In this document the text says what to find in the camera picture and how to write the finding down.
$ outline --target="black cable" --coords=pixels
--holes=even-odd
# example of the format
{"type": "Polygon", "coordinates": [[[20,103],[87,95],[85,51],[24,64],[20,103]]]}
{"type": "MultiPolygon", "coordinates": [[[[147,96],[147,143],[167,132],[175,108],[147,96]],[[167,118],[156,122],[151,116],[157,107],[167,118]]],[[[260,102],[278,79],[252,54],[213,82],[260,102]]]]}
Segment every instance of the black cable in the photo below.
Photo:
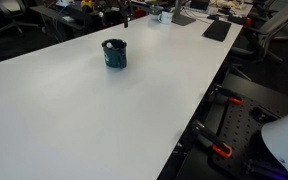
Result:
{"type": "Polygon", "coordinates": [[[189,12],[196,18],[207,18],[207,17],[202,17],[202,16],[196,16],[192,11],[189,11],[189,12]]]}
{"type": "Polygon", "coordinates": [[[55,26],[55,30],[56,30],[56,32],[60,35],[60,38],[61,38],[61,40],[62,40],[62,42],[64,41],[64,38],[63,38],[63,36],[62,36],[62,34],[58,31],[58,26],[57,26],[57,24],[58,24],[58,20],[56,19],[56,18],[58,18],[60,15],[61,15],[61,13],[64,11],[64,9],[66,8],[66,7],[68,7],[69,5],[71,5],[71,4],[68,4],[67,6],[64,6],[60,11],[59,11],[59,13],[53,18],[53,26],[55,26]]]}
{"type": "Polygon", "coordinates": [[[233,12],[234,15],[236,14],[235,11],[233,11],[233,10],[231,10],[231,9],[230,9],[230,12],[233,12]]]}
{"type": "Polygon", "coordinates": [[[185,11],[185,13],[186,13],[187,16],[189,16],[189,17],[191,17],[191,18],[193,18],[193,19],[199,20],[199,21],[201,21],[201,22],[204,22],[204,23],[206,23],[206,24],[212,24],[212,23],[203,21],[203,20],[201,20],[201,19],[199,19],[199,18],[196,18],[196,17],[193,17],[193,16],[189,15],[189,14],[187,13],[186,9],[185,9],[185,8],[183,8],[183,9],[184,9],[184,11],[185,11]]]}
{"type": "Polygon", "coordinates": [[[215,0],[213,3],[210,3],[210,4],[209,4],[209,6],[211,6],[211,5],[213,5],[213,4],[215,4],[215,5],[216,5],[216,7],[218,8],[218,5],[217,5],[217,0],[215,0]]]}

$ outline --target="floor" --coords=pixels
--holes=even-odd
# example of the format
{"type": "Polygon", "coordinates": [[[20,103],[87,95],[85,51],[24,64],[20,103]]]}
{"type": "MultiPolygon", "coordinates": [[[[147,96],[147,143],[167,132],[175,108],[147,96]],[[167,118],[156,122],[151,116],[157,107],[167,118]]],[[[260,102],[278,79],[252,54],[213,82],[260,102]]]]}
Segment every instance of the floor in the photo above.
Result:
{"type": "MultiPolygon", "coordinates": [[[[0,36],[0,61],[57,44],[57,40],[41,29],[24,28],[20,37],[16,29],[5,31],[0,36]]],[[[288,41],[273,42],[271,49],[284,59],[277,65],[266,59],[263,63],[245,64],[243,71],[260,85],[288,95],[288,41]]]]}

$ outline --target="cup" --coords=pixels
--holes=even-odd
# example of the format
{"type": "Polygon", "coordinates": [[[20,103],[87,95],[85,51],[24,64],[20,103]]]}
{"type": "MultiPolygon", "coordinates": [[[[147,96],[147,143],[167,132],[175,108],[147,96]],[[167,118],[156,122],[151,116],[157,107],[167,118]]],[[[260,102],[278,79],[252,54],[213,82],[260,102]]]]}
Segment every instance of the cup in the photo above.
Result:
{"type": "Polygon", "coordinates": [[[121,39],[108,39],[102,42],[106,65],[112,68],[125,68],[126,46],[127,43],[121,39]]]}
{"type": "Polygon", "coordinates": [[[163,9],[164,8],[162,6],[154,6],[154,5],[150,6],[149,13],[150,13],[151,19],[157,20],[158,15],[160,15],[162,13],[163,9]]]}
{"type": "Polygon", "coordinates": [[[162,11],[162,14],[158,15],[157,20],[163,24],[169,24],[172,22],[173,13],[162,11]]]}

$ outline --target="black chair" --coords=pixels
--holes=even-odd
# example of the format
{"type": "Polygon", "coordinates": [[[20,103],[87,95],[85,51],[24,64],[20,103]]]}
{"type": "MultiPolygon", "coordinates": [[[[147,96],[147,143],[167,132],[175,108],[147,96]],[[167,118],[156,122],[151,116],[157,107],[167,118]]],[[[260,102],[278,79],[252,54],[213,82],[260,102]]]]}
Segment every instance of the black chair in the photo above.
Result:
{"type": "MultiPolygon", "coordinates": [[[[277,12],[271,19],[268,19],[260,28],[244,27],[230,50],[232,60],[259,63],[268,55],[278,63],[283,59],[268,50],[271,41],[276,34],[288,25],[288,4],[281,11],[277,12]]],[[[238,75],[251,80],[236,66],[231,68],[238,75]]]]}
{"type": "Polygon", "coordinates": [[[24,23],[16,20],[17,17],[23,16],[26,14],[27,6],[21,0],[0,0],[0,12],[3,12],[4,17],[10,19],[10,23],[6,26],[0,28],[0,32],[7,30],[12,27],[16,27],[17,30],[23,35],[23,31],[20,26],[30,26],[36,27],[37,24],[24,23]]]}
{"type": "Polygon", "coordinates": [[[266,1],[253,1],[253,9],[248,14],[251,18],[256,19],[270,19],[273,17],[275,13],[278,11],[270,9],[271,5],[275,2],[275,0],[266,0],[266,1]]]}

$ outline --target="white table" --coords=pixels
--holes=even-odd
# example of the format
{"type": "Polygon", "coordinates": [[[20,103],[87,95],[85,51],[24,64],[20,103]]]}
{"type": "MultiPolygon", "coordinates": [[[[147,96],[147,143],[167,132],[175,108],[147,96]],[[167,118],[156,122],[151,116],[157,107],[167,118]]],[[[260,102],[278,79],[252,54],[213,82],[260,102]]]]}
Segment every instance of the white table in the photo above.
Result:
{"type": "Polygon", "coordinates": [[[0,63],[0,180],[156,179],[241,26],[148,17],[0,63]],[[128,66],[101,42],[128,43],[128,66]]]}

